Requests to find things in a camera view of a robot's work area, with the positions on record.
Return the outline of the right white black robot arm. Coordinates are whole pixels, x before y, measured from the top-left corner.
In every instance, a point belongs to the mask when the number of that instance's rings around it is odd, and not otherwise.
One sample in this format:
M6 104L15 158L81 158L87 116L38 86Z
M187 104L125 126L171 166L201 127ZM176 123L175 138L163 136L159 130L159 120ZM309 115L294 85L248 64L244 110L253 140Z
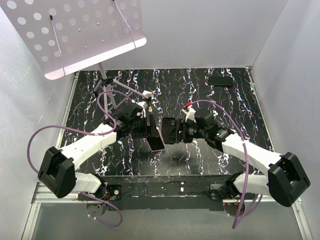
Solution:
M233 174L224 185L210 190L215 198L237 199L243 193L260 194L290 207L311 185L295 154L280 154L244 141L237 133L219 126L211 113L205 116L188 113L184 119L165 117L161 134L164 142L171 145L203 139L211 148L234 156L261 172Z

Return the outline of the bare black phone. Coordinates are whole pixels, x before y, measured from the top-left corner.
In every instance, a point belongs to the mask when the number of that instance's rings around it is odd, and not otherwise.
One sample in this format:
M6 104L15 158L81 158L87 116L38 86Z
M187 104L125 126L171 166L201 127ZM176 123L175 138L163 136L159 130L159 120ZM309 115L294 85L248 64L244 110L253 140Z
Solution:
M211 86L232 87L234 79L230 76L210 76L208 83Z

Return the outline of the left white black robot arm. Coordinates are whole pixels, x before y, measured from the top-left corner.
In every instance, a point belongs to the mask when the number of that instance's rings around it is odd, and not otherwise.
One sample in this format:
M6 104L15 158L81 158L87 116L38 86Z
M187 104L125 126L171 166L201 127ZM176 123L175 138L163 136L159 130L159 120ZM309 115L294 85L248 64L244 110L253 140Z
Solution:
M163 150L162 135L152 111L147 108L145 101L129 102L115 114L114 121L105 120L89 135L61 149L49 148L45 152L38 179L59 199L81 192L90 194L95 200L106 199L108 184L96 174L77 170L95 153L128 135L134 139L146 139L153 152Z

